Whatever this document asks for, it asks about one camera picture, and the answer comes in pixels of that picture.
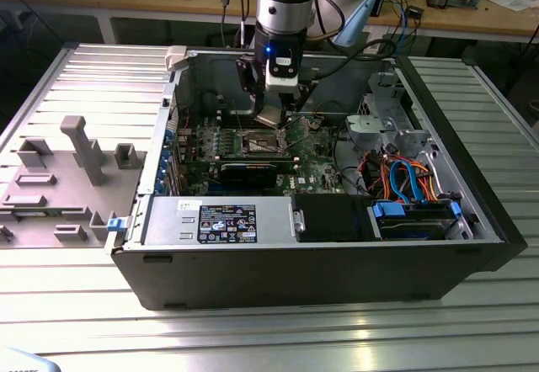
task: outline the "blue latch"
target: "blue latch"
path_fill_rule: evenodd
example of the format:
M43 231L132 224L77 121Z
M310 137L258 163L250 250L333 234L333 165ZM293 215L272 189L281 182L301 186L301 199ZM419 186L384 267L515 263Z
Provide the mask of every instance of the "blue latch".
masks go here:
M107 222L107 231L126 231L129 217L126 218L110 218Z
M378 201L374 204L372 210L376 218L382 216L406 216L403 205L398 202Z
M455 214L456 218L462 215L461 206L458 204L458 202L452 201L450 207L451 207L451 210L453 211L453 214Z

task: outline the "green circuit board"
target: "green circuit board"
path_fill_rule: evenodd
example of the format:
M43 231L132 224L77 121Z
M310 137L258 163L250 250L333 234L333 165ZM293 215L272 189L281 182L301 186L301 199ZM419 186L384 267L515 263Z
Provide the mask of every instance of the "green circuit board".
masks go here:
M285 129L221 128L215 119L204 119L192 130L181 162L186 195L245 195L246 190L224 189L220 182L223 163L269 163L278 169L275 186L253 194L344 193L336 179L330 156L331 128L321 120L295 118Z

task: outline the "metal frame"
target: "metal frame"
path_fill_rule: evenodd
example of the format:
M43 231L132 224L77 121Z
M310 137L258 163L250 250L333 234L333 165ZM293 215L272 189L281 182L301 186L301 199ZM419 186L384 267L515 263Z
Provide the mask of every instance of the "metal frame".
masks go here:
M153 19L153 20L168 20L168 21L192 21L202 23L220 23L220 14L206 13L180 13L180 12L159 12L151 10L136 10L123 8L87 8L84 6L68 7L55 4L38 4L32 3L32 8L40 13L65 14L65 15L82 15L95 17L98 21L99 30L105 44L117 44L116 33L112 19ZM0 2L0 9L9 12L17 12L21 10L20 3L16 2ZM227 15L225 23L239 24L239 16ZM255 24L256 18L250 17L246 20L246 24ZM395 26L368 24L363 32L370 33L370 38L379 38L381 35L392 33ZM402 28L397 27L397 33L400 34ZM463 40L488 40L488 41L503 41L503 42L520 42L526 43L530 40L529 35L507 35L499 33L479 33L471 31L455 31L449 29L421 29L417 31L417 35L426 37L440 37Z

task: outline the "blue cable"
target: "blue cable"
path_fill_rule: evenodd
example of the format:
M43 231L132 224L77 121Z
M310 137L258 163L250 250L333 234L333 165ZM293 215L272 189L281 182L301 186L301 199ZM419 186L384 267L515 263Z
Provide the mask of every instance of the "blue cable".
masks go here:
M410 175L410 185L412 186L412 192L414 193L414 197L417 201L423 202L425 201L423 193L421 192L421 189L418 187L418 180L415 177L415 171L412 165L408 162L405 162L404 160L397 160L393 163L391 166L391 170L389 171L389 183L391 184L392 190L395 192L396 195L398 195L406 204L410 203L410 200L406 195L401 193L397 188L397 180L395 179L395 175L397 174L397 168L398 165L402 163L406 166L408 169L408 174Z
M398 52L398 49L401 47L401 43L403 42L404 36L406 35L406 27L408 25L408 18L406 17L406 13L404 12L403 6L396 0L391 0L393 4L397 5L398 9L401 11L401 21L403 22L403 32L401 33L400 38L398 39L397 43L397 50L395 50L395 53Z

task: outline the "motherboard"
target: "motherboard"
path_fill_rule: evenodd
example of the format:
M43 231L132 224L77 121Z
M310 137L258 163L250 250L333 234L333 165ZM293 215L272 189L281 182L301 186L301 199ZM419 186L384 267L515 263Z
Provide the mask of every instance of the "motherboard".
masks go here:
M333 126L296 116L280 129L229 116L180 129L169 177L172 194L342 194L331 155Z

